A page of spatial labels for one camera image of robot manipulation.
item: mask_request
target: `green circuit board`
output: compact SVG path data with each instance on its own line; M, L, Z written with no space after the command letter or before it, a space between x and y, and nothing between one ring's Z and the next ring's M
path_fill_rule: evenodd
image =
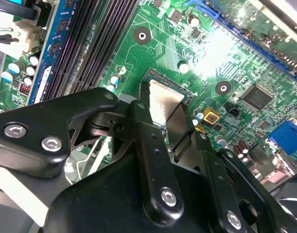
M225 137L228 147L240 139L249 146L265 144L269 133L283 121L290 117L297 120L297 84L212 18L192 6L184 7L184 2L163 0L156 7L154 0L141 1L98 86L107 87L111 77L125 68L114 93L138 98L140 82L151 68L193 93L188 104L190 114L195 108L210 107L217 111L221 129L216 131L203 125L215 149L218 145L214 137L218 134ZM178 23L169 17L173 11L181 14ZM188 24L190 15L200 19L197 38L192 36L195 28ZM134 38L139 27L150 32L151 40L145 45ZM180 61L189 65L186 74L178 70ZM221 81L231 84L226 95L216 92ZM252 85L260 86L272 96L260 111L242 100ZM237 104L241 115L227 113L226 102Z
M25 64L28 64L28 55L22 56L20 60L23 61ZM16 61L16 59L6 55L3 65L3 71L6 71L8 69L8 65L14 61ZM25 106L27 97L17 92L18 84L22 81L25 75L25 71L20 72L19 76L14 79L15 81L11 83L6 82L4 79L1 79L0 111L8 111Z

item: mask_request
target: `black cable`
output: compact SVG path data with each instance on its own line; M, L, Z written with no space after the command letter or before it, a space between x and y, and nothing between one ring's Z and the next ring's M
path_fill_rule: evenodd
M9 38L9 39L0 40L0 43L4 43L4 44L11 43L11 42L18 42L18 39L17 38Z

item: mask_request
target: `screw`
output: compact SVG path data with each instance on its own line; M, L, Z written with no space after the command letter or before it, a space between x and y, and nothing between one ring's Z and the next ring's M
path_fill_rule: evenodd
M170 189L162 189L161 198L168 206L173 207L176 205L176 196Z
M226 216L227 216L228 221L231 223L231 225L235 229L237 229L237 230L241 229L241 222L233 212L227 211Z
M41 146L47 151L56 152L62 148L62 142L57 137L46 137L41 141Z
M288 233L283 227L280 227L281 233Z
M232 155L231 152L227 151L226 154L228 155L228 157L233 158L234 156Z
M17 124L6 126L3 132L6 136L12 137L12 138L20 138L27 133L26 128L24 126L17 125Z
M140 107L140 108L142 108L142 109L145 108L144 104L142 104L142 103L138 103L138 107Z
M207 136L205 136L203 133L200 133L200 136L201 136L203 139L207 139Z
M105 97L108 98L109 100L113 100L114 97L111 94L105 94Z

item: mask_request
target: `integrated circuit chip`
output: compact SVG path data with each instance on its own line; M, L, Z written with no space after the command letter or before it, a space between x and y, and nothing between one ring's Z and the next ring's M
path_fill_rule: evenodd
M273 95L258 85L249 87L242 95L242 100L256 111L263 109L272 99Z
M182 19L182 17L183 17L182 13L180 13L176 9L173 9L169 14L170 20L172 20L175 23L178 23Z

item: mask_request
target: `white connector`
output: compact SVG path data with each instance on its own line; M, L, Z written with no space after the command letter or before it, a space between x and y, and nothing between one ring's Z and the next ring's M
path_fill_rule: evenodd
M19 35L12 35L13 38L17 38L19 41L12 42L10 45L0 44L0 51L3 53L19 59L22 55L31 52L33 48L38 46L41 27L32 25L29 20L12 22L8 24L8 27L19 33Z

